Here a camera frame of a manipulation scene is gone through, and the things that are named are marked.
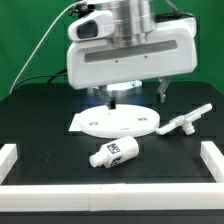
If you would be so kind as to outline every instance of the white bottle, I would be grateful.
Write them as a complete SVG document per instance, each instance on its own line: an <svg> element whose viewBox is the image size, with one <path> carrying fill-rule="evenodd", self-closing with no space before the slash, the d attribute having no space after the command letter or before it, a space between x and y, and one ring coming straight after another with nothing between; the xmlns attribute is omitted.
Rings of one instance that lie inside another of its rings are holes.
<svg viewBox="0 0 224 224"><path fill-rule="evenodd" d="M106 168L110 168L136 157L138 153L137 141L133 137L127 136L102 145L100 151L90 157L90 163L93 167L104 165Z"/></svg>

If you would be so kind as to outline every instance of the green screen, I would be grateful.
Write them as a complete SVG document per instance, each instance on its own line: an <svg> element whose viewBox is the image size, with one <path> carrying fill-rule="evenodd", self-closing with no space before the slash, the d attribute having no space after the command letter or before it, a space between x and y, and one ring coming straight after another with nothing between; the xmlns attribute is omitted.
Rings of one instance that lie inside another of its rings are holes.
<svg viewBox="0 0 224 224"><path fill-rule="evenodd" d="M71 0L7 0L0 1L0 100L8 95L17 74L54 19L74 1ZM173 0L184 12L197 16L200 32L196 37L199 65L175 81L201 81L212 84L224 93L224 1ZM171 12L163 0L154 0L155 11ZM30 63L22 79L51 75L66 68L66 53L70 45L68 26L76 17L67 14L57 23Z"/></svg>

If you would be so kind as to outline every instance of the round white plate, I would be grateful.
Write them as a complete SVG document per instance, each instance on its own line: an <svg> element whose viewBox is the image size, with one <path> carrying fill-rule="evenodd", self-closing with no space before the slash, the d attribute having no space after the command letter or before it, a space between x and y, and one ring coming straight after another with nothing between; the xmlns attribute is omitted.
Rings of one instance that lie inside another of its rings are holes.
<svg viewBox="0 0 224 224"><path fill-rule="evenodd" d="M79 118L83 132L100 138L148 135L159 123L157 112L133 105L116 105L116 110L108 110L107 106L94 107L83 111Z"/></svg>

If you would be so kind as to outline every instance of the black tabletop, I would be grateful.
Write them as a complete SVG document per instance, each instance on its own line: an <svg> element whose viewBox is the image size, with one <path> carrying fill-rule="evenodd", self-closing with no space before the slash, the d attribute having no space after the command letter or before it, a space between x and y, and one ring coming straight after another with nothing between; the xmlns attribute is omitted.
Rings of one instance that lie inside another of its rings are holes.
<svg viewBox="0 0 224 224"><path fill-rule="evenodd" d="M16 143L19 154L3 185L215 182L200 158L200 145L214 141L224 152L224 97L205 83L171 83L166 102L157 104L157 88L157 83L144 83L142 93L117 103L154 109L161 125L207 103L213 110L194 123L191 136L177 128L165 136L136 138L138 157L110 169L89 164L89 157L110 139L68 131L76 113L103 105L103 99L64 84L19 88L0 103L0 144ZM0 223L30 218L32 223L223 223L224 211L2 213Z"/></svg>

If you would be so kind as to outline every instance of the black label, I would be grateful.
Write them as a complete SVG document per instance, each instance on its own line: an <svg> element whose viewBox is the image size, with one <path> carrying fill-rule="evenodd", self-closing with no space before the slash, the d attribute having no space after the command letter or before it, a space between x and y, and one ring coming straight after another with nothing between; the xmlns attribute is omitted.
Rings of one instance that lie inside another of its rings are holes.
<svg viewBox="0 0 224 224"><path fill-rule="evenodd" d="M114 143L111 144L111 145L108 145L107 148L110 150L110 152L111 152L112 154L116 154L116 153L118 153L118 152L121 151L121 150L117 147L117 145L114 144Z"/></svg>
<svg viewBox="0 0 224 224"><path fill-rule="evenodd" d="M97 125L99 125L97 122L91 122L89 124L90 124L90 126L97 126Z"/></svg>
<svg viewBox="0 0 224 224"><path fill-rule="evenodd" d="M120 160L121 160L121 157L118 157L118 158L114 159L114 160L112 161L112 163L110 164L110 166L115 166L115 165L117 165L117 164L120 162Z"/></svg>
<svg viewBox="0 0 224 224"><path fill-rule="evenodd" d="M139 121L147 121L147 118L141 117L141 118L139 118Z"/></svg>

